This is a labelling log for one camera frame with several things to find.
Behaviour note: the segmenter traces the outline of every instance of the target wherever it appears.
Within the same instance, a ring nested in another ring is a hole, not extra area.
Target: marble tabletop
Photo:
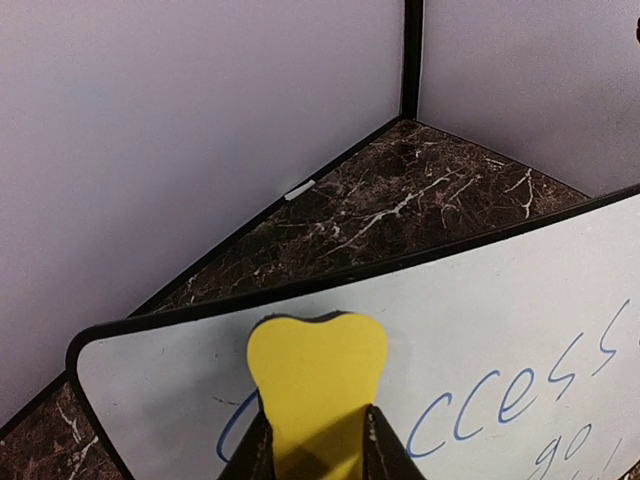
[[[440,246],[585,199],[508,158],[402,121],[285,203],[156,311]],[[121,478],[68,383],[0,441],[0,480]]]

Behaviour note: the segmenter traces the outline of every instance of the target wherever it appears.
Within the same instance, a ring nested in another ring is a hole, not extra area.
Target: dark marble countertop
[[[584,199],[531,168],[403,121],[287,202],[156,311],[433,248]],[[120,478],[67,383],[0,442],[0,480]]]

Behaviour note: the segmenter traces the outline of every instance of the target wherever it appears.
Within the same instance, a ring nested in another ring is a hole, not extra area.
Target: yellow eraser
[[[248,346],[249,369],[273,429],[277,480],[362,478],[364,413],[374,403],[387,337],[370,317],[275,317]]]

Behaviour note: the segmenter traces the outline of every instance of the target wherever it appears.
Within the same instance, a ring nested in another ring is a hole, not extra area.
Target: gray wall
[[[596,195],[640,182],[636,0],[427,0],[420,120]]]
[[[0,424],[398,112],[402,0],[0,0]]]

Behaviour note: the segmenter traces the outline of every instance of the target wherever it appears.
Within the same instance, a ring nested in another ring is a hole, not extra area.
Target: black corner post
[[[415,120],[418,116],[424,0],[405,0],[404,58],[400,116]]]

